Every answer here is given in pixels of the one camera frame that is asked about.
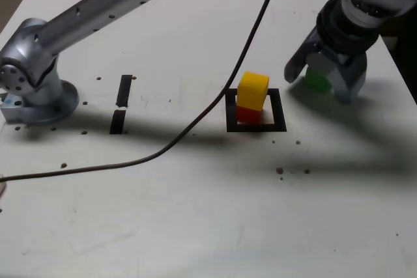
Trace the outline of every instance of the table surface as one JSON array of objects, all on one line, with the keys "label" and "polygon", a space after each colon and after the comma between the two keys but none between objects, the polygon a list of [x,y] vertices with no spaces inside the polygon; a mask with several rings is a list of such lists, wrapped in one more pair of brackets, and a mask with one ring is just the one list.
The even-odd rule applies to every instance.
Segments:
[{"label": "table surface", "polygon": [[[23,0],[0,46],[25,18],[77,1]],[[382,40],[352,106],[283,79],[326,1],[271,0],[233,84],[270,76],[287,132],[228,133],[222,100],[152,162],[9,182],[0,277],[415,277],[417,109]],[[59,74],[79,107],[54,132],[2,120],[1,173],[156,152],[219,93],[262,2],[152,0],[67,49]],[[126,74],[128,134],[109,135]]]}]

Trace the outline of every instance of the stacked blocks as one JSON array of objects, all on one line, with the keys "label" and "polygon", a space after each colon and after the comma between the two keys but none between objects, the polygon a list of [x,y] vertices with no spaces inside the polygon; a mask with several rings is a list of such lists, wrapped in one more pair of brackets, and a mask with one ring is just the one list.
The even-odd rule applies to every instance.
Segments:
[{"label": "stacked blocks", "polygon": [[269,77],[244,72],[237,87],[236,120],[248,124],[262,122],[262,108],[268,92]]}]

